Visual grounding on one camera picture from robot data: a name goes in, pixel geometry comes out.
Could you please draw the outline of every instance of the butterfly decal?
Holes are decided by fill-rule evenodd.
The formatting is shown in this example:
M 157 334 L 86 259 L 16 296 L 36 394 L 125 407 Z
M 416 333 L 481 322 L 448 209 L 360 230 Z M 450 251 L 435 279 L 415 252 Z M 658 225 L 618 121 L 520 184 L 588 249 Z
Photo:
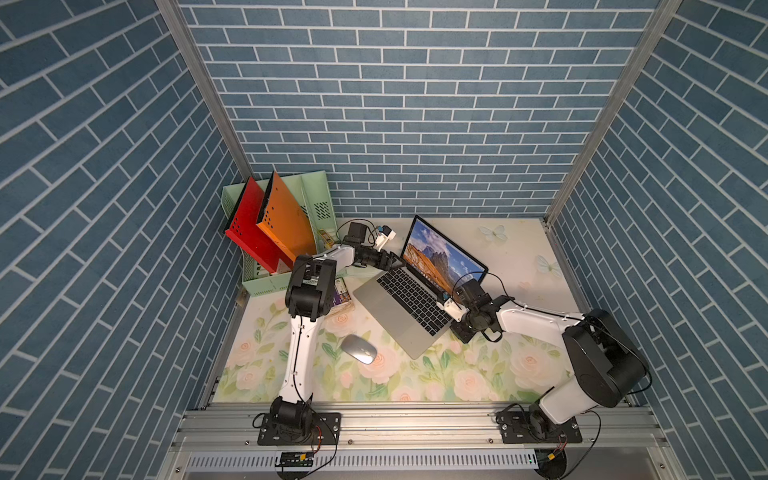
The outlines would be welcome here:
M 490 228 L 480 227 L 480 231 L 483 235 L 485 235 L 485 239 L 489 242 L 493 241 L 494 238 L 498 238 L 502 242 L 507 240 L 507 236 L 504 234 L 504 225 L 499 225 L 493 230 Z
M 536 256 L 536 267 L 538 268 L 538 271 L 542 273 L 551 273 L 557 278 L 563 277 L 563 272 L 560 270 L 560 263 L 549 263 L 547 259 L 541 255 Z

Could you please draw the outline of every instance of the black cable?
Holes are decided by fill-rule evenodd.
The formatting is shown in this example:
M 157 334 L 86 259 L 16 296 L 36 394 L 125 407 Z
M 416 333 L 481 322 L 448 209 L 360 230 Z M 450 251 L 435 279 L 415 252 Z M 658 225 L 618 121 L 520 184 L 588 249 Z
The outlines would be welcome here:
M 339 451 L 339 440 L 338 440 L 338 439 L 336 438 L 336 436 L 333 434 L 333 430 L 331 430 L 331 428 L 328 426 L 328 422 L 326 422 L 326 421 L 325 421 L 325 419 L 324 419 L 323 417 L 321 417 L 320 415 L 317 415 L 317 416 L 320 418 L 320 421 L 322 421 L 322 422 L 325 424 L 325 426 L 326 426 L 326 428 L 328 429 L 328 431 L 329 431 L 329 432 L 331 432 L 331 436 L 332 436 L 332 437 L 335 439 L 335 442 L 333 443 L 333 456 L 331 456 L 331 459 L 330 459 L 328 462 L 325 462 L 325 463 L 323 463 L 321 466 L 319 466 L 319 467 L 315 468 L 315 469 L 314 469 L 314 470 L 312 470 L 310 473 L 308 473 L 308 474 L 304 475 L 304 478 L 305 478 L 305 477 L 307 477 L 307 476 L 309 476 L 309 475 L 312 475 L 314 472 L 317 472 L 317 471 L 318 471 L 318 470 L 320 470 L 322 467 L 324 467 L 324 466 L 328 465 L 330 462 L 333 462 L 333 460 L 335 460 L 335 459 L 336 459 L 336 452 L 338 452 L 338 451 Z
M 573 472 L 574 472 L 574 470 L 576 469 L 576 467 L 578 467 L 578 466 L 581 464 L 581 462 L 583 462 L 583 461 L 584 461 L 584 459 L 585 459 L 585 458 L 587 458 L 587 455 L 589 455 L 589 452 L 591 452 L 591 451 L 592 451 L 592 448 L 594 447 L 594 444 L 595 444 L 595 443 L 597 443 L 597 442 L 598 442 L 598 439 L 600 438 L 600 431 L 603 429 L 603 419 L 602 419 L 602 418 L 600 418 L 600 414 L 599 414 L 599 413 L 597 413 L 597 412 L 595 412 L 594 410 L 587 410 L 587 412 L 592 412 L 592 413 L 594 413 L 595 415 L 597 415 L 597 416 L 598 416 L 598 433 L 597 433 L 597 435 L 595 435 L 595 436 L 594 436 L 594 440 L 592 441 L 592 445 L 589 445 L 589 448 L 588 448 L 588 449 L 587 449 L 587 451 L 586 451 L 586 452 L 585 452 L 585 453 L 584 453 L 584 454 L 581 456 L 581 458 L 580 458 L 580 459 L 578 459 L 578 462 L 576 462 L 576 465 L 574 465 L 574 466 L 573 466 L 573 468 L 571 468 L 571 470 L 569 470 L 568 472 L 565 472 L 565 473 L 563 474 L 563 476 L 561 476 L 560 478 L 558 478 L 558 480 L 563 480 L 563 478 L 566 478 L 566 477 L 568 477 L 568 476 L 569 476 L 571 473 L 573 473 Z
M 339 451 L 339 440 L 333 434 L 333 430 L 328 426 L 328 422 L 326 422 L 323 417 L 321 417 L 317 412 L 315 412 L 315 409 L 313 409 L 307 402 L 304 401 L 304 398 L 302 398 L 301 393 L 299 393 L 299 387 L 296 386 L 296 364 L 299 362 L 299 344 L 301 343 L 301 332 L 302 332 L 303 327 L 304 327 L 304 318 L 301 317 L 301 316 L 299 318 L 301 319 L 300 320 L 300 324 L 299 324 L 299 339 L 296 341 L 296 355 L 293 358 L 293 374 L 292 374 L 292 377 L 293 377 L 293 389 L 296 390 L 296 395 L 299 396 L 299 400 L 301 400 L 301 402 L 304 405 L 306 405 L 306 407 L 308 409 L 310 409 L 310 411 L 312 412 L 313 419 L 315 417 L 319 418 L 320 421 L 323 422 L 323 424 L 325 424 L 325 426 L 328 429 L 328 431 L 331 432 L 331 436 L 334 439 L 334 443 L 333 443 L 334 444 L 334 446 L 333 446 L 333 456 L 331 457 L 331 459 L 328 462 L 323 463 L 321 466 L 315 468 L 311 472 L 309 472 L 306 475 L 304 475 L 304 477 L 307 477 L 309 475 L 312 475 L 314 472 L 317 472 L 322 467 L 328 465 L 330 462 L 333 462 L 333 460 L 336 458 L 336 453 Z
M 487 273 L 487 274 L 488 274 L 488 275 L 490 275 L 490 276 L 495 276 L 496 278 L 498 278 L 498 281 L 499 281 L 499 282 L 502 284 L 502 290 L 504 290 L 504 294 L 505 294 L 506 296 L 509 296 L 509 295 L 507 294 L 507 289 L 504 287 L 504 282 L 502 281 L 501 277 L 499 277 L 499 276 L 498 276 L 498 275 L 496 275 L 495 273 L 491 273 L 491 272 L 469 272 L 469 273 L 465 273 L 464 275 L 461 275 L 461 276 L 460 276 L 460 277 L 459 277 L 459 278 L 456 280 L 456 283 L 454 283 L 454 284 L 453 284 L 453 288 L 451 288 L 451 298 L 453 298 L 453 294 L 454 294 L 454 293 L 455 293 L 455 291 L 456 291 L 456 286 L 458 285 L 458 283 L 459 283 L 460 281 L 462 281 L 462 278 L 464 278 L 464 277 L 465 277 L 465 276 L 467 276 L 467 275 L 474 275 L 475 273 L 480 273 L 481 275 L 482 275 L 483 273 Z
M 537 457 L 537 462 L 551 462 L 554 460 L 558 455 L 565 452 L 565 447 L 568 445 L 568 437 L 563 433 L 560 432 L 558 434 L 558 446 L 555 447 L 552 451 L 554 452 L 554 456 L 552 458 L 549 458 L 549 455 L 552 455 L 552 453 L 548 453 L 544 457 Z
M 258 415 L 256 415 L 255 417 L 253 417 L 253 421 L 251 422 L 251 425 L 252 425 L 252 426 L 253 426 L 255 429 L 258 429 L 258 428 L 259 428 L 259 427 L 257 427 L 257 426 L 256 426 L 256 419 L 258 419 L 258 418 L 259 418 L 259 417 L 261 417 L 262 415 L 266 415 L 266 412 L 261 412 L 260 414 L 258 414 Z
M 515 403 L 510 403 L 509 405 L 507 405 L 506 407 L 504 407 L 504 409 L 503 409 L 503 410 L 501 410 L 499 413 L 507 412 L 509 409 L 511 409 L 511 408 L 512 408 L 512 407 L 514 407 L 514 406 L 517 406 L 517 407 L 519 407 L 519 408 L 520 408 L 520 414 L 521 414 L 521 415 L 523 415 L 523 418 L 522 418 L 522 419 L 523 419 L 523 422 L 525 422 L 525 409 L 523 408 L 523 406 L 522 406 L 522 405 L 520 405 L 520 404 L 519 404 L 519 403 L 517 403 L 517 402 L 515 402 Z M 546 442 L 547 442 L 547 439 L 543 439 L 543 438 L 539 437 L 538 435 L 536 435 L 535 433 L 533 433 L 533 430 L 531 430 L 530 422 L 529 422 L 529 424 L 528 424 L 528 425 L 526 425 L 526 426 L 525 426 L 525 429 L 526 429 L 526 430 L 528 430 L 528 434 L 530 434 L 530 435 L 531 435 L 531 437 L 533 437 L 533 438 L 536 440 L 536 442 L 539 442 L 539 443 L 546 443 Z
M 467 274 L 465 274 L 465 275 L 462 275 L 462 276 L 460 276 L 460 277 L 458 278 L 458 280 L 456 280 L 456 283 L 458 283 L 458 282 L 459 282 L 459 280 L 461 280 L 461 279 L 462 279 L 464 276 L 467 276 L 467 275 L 472 275 L 473 273 L 481 273 L 481 272 L 470 272 L 470 273 L 467 273 Z M 516 301 L 515 301 L 515 298 L 514 298 L 513 296 L 509 296 L 509 294 L 507 294 L 507 289 L 504 287 L 504 281 L 503 281 L 503 280 L 502 280 L 502 279 L 501 279 L 501 278 L 500 278 L 498 275 L 496 275 L 496 274 L 494 274 L 494 273 L 491 273 L 491 272 L 488 272 L 488 275 L 491 275 L 491 276 L 495 276 L 495 277 L 498 279 L 498 281 L 499 281 L 499 282 L 502 284 L 502 290 L 504 290 L 504 294 L 505 294 L 505 295 L 506 295 L 506 296 L 507 296 L 507 297 L 510 299 L 510 301 L 511 301 L 512 303 L 514 303 L 515 305 L 519 306 L 519 307 L 520 307 L 520 308 L 522 308 L 522 309 L 532 310 L 532 311 L 534 311 L 534 312 L 543 313 L 543 314 L 545 314 L 545 315 L 562 316 L 563 318 L 566 318 L 566 319 L 570 319 L 570 320 L 577 320 L 577 321 L 582 321 L 582 320 L 583 320 L 583 319 L 580 319 L 580 318 L 576 318 L 575 316 L 568 316 L 568 315 L 565 315 L 564 313 L 559 313 L 559 312 L 551 312 L 551 311 L 547 311 L 547 310 L 540 310 L 540 309 L 534 308 L 534 307 L 532 307 L 532 306 L 528 306 L 528 305 L 526 305 L 526 304 L 520 304 L 520 303 L 518 303 L 518 302 L 516 302 Z M 456 288 L 456 283 L 454 283 L 454 284 L 453 284 L 453 289 L 451 290 L 451 298 L 453 297 L 453 290 Z M 645 365 L 645 361 L 643 361 L 643 359 L 642 359 L 642 358 L 641 358 L 641 357 L 640 357 L 638 354 L 636 354 L 636 353 L 634 352 L 634 350 L 630 349 L 629 347 L 627 347 L 626 345 L 624 345 L 622 342 L 618 341 L 618 340 L 616 339 L 616 337 L 615 337 L 615 336 L 613 336 L 613 335 L 611 335 L 611 334 L 610 334 L 610 333 L 609 333 L 607 330 L 605 330 L 605 329 L 603 329 L 603 328 L 601 328 L 601 327 L 599 327 L 599 326 L 595 326 L 595 325 L 591 325 L 591 326 L 593 326 L 595 329 L 598 329 L 598 330 L 600 330 L 600 331 L 601 331 L 602 333 L 604 333 L 605 335 L 608 335 L 609 337 L 611 337 L 611 338 L 613 339 L 613 341 L 615 341 L 616 343 L 618 343 L 618 344 L 621 346 L 621 348 L 623 348 L 623 349 L 627 350 L 629 353 L 631 353 L 632 355 L 634 355 L 634 357 L 635 357 L 635 358 L 636 358 L 636 359 L 637 359 L 637 360 L 640 362 L 640 364 L 643 366 L 643 377 L 645 377 L 645 376 L 647 376 L 647 377 L 648 377 L 648 385 L 646 385 L 646 386 L 645 386 L 645 387 L 643 387 L 642 389 L 639 389 L 639 390 L 634 390 L 634 391 L 632 391 L 632 392 L 629 392 L 627 395 L 634 395 L 634 394 L 636 394 L 636 393 L 642 393 L 642 392 L 645 392 L 646 390 L 648 390 L 648 389 L 650 388 L 650 386 L 652 386 L 652 385 L 654 384 L 654 376 L 653 376 L 653 374 L 650 372 L 650 369 L 646 367 L 646 365 Z M 492 342 L 492 341 L 493 341 L 493 340 L 489 339 L 487 336 L 485 336 L 485 338 L 486 338 L 486 339 L 487 339 L 489 342 Z
M 482 330 L 480 333 L 482 333 L 482 335 L 485 337 L 485 339 L 488 340 L 490 343 L 499 343 L 499 342 L 501 342 L 502 337 L 504 336 L 503 333 L 499 332 L 498 338 L 496 340 L 491 340 L 490 338 L 488 338 L 488 334 L 485 333 L 485 330 Z
M 368 226 L 366 225 L 366 229 L 369 232 L 367 237 L 368 237 L 368 241 L 369 242 L 374 243 L 374 242 L 371 241 L 371 237 L 374 237 L 374 240 L 376 239 L 376 237 L 373 236 L 373 232 L 376 231 L 376 225 L 374 225 L 371 220 L 366 220 L 365 218 L 353 218 L 351 220 L 347 220 L 346 222 L 344 222 L 341 225 L 339 225 L 338 227 L 336 227 L 336 237 L 339 239 L 339 242 L 342 241 L 342 237 L 339 235 L 339 230 L 341 230 L 341 227 L 343 227 L 343 226 L 347 225 L 348 223 L 353 222 L 355 220 L 360 220 L 361 222 L 368 222 L 368 223 L 371 224 L 370 228 L 368 228 Z

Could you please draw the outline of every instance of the aluminum rail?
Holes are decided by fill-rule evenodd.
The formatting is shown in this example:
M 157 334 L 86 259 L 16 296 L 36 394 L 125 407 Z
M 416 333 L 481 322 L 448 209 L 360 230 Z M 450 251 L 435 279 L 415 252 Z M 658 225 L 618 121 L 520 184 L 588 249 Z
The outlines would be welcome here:
M 495 413 L 507 403 L 321 403 L 318 412 L 341 412 L 341 449 L 467 449 L 509 448 L 505 445 Z M 171 443 L 172 452 L 290 450 L 296 447 L 261 447 L 253 417 L 269 410 L 268 404 L 212 404 L 205 410 L 187 411 Z M 603 426 L 597 447 L 667 446 L 648 407 L 595 409 Z M 577 417 L 585 441 L 598 432 L 598 418 L 591 413 Z M 554 444 L 523 444 L 521 448 Z

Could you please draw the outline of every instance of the ventilated metal panel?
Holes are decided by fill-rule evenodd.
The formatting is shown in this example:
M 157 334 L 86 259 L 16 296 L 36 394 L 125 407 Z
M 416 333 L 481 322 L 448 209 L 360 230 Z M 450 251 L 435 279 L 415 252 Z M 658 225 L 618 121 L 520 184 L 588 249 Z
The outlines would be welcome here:
M 279 452 L 199 452 L 188 472 L 273 472 Z M 315 466 L 330 460 L 320 453 Z M 533 449 L 352 450 L 338 452 L 325 471 L 360 470 L 519 470 L 538 468 Z
M 319 219 L 331 218 L 331 210 L 328 202 L 317 202 L 315 204 L 315 215 Z

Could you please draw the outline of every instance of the tabletop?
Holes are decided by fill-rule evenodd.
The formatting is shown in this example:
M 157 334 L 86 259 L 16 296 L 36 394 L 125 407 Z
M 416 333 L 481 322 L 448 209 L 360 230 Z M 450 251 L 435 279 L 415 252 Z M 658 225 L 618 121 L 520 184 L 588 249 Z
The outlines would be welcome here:
M 538 220 L 426 220 L 499 275 L 518 301 L 550 310 L 578 310 Z M 400 254 L 412 219 L 371 221 L 397 233 L 385 249 Z M 448 331 L 424 355 L 411 359 L 354 297 L 354 290 L 376 273 L 373 268 L 348 269 L 344 280 L 353 300 L 323 319 L 313 361 L 316 401 L 532 402 L 572 374 L 564 351 L 516 333 L 504 333 L 499 343 L 476 335 L 465 345 Z M 501 283 L 492 276 L 482 285 L 492 296 L 502 293 Z M 249 300 L 215 402 L 271 402 L 276 397 L 288 359 L 289 321 L 285 292 Z M 374 363 L 364 365 L 341 351 L 344 336 L 351 333 L 378 349 Z

